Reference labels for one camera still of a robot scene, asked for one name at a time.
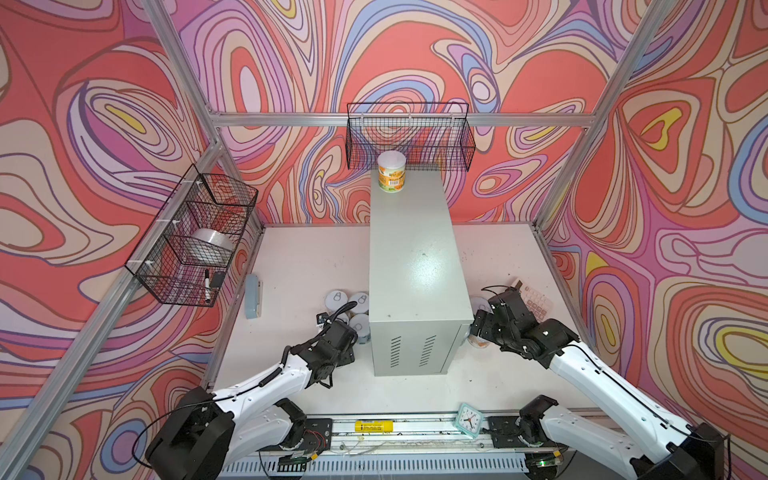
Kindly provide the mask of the pink label can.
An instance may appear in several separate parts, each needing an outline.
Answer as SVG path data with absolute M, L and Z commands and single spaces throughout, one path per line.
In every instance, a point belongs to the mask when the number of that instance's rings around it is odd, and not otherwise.
M 477 314 L 479 311 L 484 311 L 487 313 L 493 312 L 492 307 L 486 298 L 472 296 L 470 298 L 470 304 L 474 314 Z

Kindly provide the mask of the orange fruit can plastic lid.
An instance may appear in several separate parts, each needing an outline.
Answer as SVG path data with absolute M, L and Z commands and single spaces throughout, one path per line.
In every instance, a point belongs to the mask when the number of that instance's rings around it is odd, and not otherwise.
M 400 192 L 406 179 L 406 156 L 396 150 L 382 152 L 377 158 L 379 188 L 386 193 Z

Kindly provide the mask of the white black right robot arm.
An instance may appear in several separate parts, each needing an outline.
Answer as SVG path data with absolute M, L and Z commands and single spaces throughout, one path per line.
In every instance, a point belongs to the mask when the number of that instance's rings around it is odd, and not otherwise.
M 612 430 L 539 395 L 519 410 L 508 432 L 520 442 L 568 446 L 625 479 L 729 479 L 731 440 L 693 424 L 614 372 L 561 321 L 539 321 L 518 288 L 492 285 L 472 336 L 538 363 L 578 389 L 617 425 Z

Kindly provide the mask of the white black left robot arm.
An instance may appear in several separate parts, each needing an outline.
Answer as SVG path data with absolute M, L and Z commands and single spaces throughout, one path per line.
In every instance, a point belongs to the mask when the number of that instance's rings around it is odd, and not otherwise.
M 215 479 L 223 468 L 264 447 L 293 449 L 306 435 L 306 414 L 291 397 L 313 385 L 333 386 L 333 373 L 353 361 L 358 334 L 327 320 L 311 339 L 284 348 L 274 366 L 236 385 L 196 387 L 163 422 L 143 463 L 160 479 Z

